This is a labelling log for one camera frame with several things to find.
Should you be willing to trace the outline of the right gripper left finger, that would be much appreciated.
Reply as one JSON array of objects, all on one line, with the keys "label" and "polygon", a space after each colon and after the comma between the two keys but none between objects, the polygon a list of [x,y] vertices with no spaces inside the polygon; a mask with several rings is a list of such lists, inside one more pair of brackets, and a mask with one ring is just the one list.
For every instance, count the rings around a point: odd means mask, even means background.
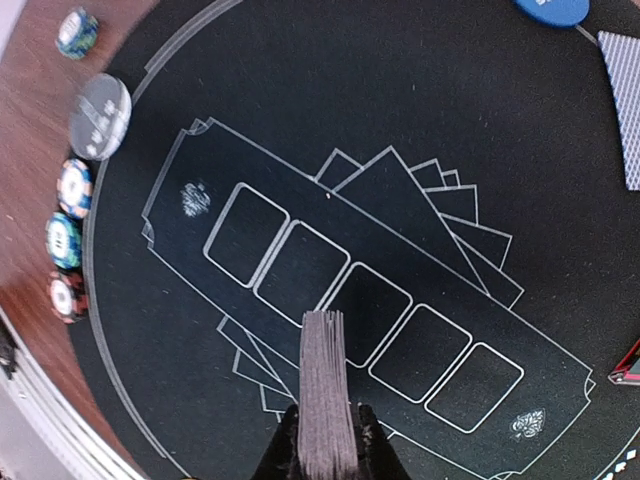
[{"label": "right gripper left finger", "polygon": [[299,409],[292,404],[284,413],[251,480],[302,479],[297,456]]}]

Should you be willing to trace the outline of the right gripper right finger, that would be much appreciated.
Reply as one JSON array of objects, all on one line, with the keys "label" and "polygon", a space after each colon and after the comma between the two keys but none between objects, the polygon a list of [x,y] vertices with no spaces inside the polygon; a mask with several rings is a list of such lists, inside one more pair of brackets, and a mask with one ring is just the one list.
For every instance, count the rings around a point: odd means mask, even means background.
[{"label": "right gripper right finger", "polygon": [[357,479],[404,479],[405,469],[372,407],[352,404],[358,456]]}]

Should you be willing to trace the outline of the grey card deck box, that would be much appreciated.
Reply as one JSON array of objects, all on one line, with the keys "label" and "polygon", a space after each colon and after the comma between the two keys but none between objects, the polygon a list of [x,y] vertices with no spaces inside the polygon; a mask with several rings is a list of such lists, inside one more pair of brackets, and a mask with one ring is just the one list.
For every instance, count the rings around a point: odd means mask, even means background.
[{"label": "grey card deck box", "polygon": [[355,479],[358,453],[339,311],[308,311],[303,316],[298,405],[297,455],[303,476]]}]

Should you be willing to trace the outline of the triangular all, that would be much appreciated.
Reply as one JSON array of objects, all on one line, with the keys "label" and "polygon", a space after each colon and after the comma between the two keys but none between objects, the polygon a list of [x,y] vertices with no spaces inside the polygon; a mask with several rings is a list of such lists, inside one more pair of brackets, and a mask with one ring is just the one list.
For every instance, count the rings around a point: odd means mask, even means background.
[{"label": "triangular all", "polygon": [[639,366],[640,340],[637,340],[631,350],[608,375],[608,379],[614,385],[638,386],[640,384]]}]

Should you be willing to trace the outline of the orange chip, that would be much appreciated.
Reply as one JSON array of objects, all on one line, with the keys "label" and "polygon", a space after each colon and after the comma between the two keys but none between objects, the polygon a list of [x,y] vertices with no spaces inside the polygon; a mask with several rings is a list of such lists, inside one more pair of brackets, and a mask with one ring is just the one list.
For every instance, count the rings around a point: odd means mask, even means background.
[{"label": "orange chip", "polygon": [[52,271],[49,275],[48,291],[52,311],[64,323],[73,324],[87,317],[88,296],[81,274]]}]

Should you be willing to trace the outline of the blue white chip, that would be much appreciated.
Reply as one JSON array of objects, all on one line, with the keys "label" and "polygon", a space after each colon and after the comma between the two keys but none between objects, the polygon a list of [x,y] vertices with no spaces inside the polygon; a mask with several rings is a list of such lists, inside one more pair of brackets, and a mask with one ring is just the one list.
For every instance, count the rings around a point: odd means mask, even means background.
[{"label": "blue white chip", "polygon": [[89,167],[81,160],[66,160],[56,184],[59,207],[71,218],[83,220],[91,210],[93,181]]}]

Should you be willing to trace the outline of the clear dealer button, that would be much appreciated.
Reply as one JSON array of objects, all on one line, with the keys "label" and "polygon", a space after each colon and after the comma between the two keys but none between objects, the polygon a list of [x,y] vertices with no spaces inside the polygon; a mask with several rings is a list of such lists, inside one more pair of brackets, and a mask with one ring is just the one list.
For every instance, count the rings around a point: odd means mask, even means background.
[{"label": "clear dealer button", "polygon": [[126,85],[107,73],[94,76],[76,96],[70,117],[70,144],[81,158],[109,159],[127,133],[132,99]]}]

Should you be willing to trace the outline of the card dealt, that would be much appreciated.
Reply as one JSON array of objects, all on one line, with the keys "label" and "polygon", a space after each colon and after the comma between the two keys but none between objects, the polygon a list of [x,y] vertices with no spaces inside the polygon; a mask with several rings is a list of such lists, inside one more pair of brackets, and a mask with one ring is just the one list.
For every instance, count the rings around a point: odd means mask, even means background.
[{"label": "card dealt", "polygon": [[609,75],[629,191],[639,190],[639,39],[608,31],[598,43]]}]

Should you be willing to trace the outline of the blue small blind button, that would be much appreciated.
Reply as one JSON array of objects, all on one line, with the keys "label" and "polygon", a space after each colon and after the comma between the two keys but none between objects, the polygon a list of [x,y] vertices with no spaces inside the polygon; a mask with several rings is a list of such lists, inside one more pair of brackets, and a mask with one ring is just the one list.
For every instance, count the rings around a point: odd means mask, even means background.
[{"label": "blue small blind button", "polygon": [[589,13],[589,0],[514,0],[530,18],[551,27],[572,28]]}]

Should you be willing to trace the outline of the round black poker mat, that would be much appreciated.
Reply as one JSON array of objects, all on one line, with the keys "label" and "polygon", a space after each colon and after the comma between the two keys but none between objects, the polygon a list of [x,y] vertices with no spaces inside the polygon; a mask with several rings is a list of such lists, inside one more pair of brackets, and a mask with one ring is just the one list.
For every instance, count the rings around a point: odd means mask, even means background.
[{"label": "round black poker mat", "polygon": [[161,1],[109,66],[127,136],[70,328],[152,479],[246,479],[306,311],[414,479],[635,479],[639,197],[596,34],[511,1]]}]

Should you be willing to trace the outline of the green poker chip stack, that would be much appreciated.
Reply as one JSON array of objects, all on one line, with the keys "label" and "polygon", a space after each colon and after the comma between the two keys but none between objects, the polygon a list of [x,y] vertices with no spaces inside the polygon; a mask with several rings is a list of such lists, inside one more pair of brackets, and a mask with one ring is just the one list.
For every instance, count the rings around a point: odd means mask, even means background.
[{"label": "green poker chip stack", "polygon": [[95,45],[98,30],[99,22],[95,16],[83,7],[74,8],[59,27],[56,47],[67,58],[82,59]]}]

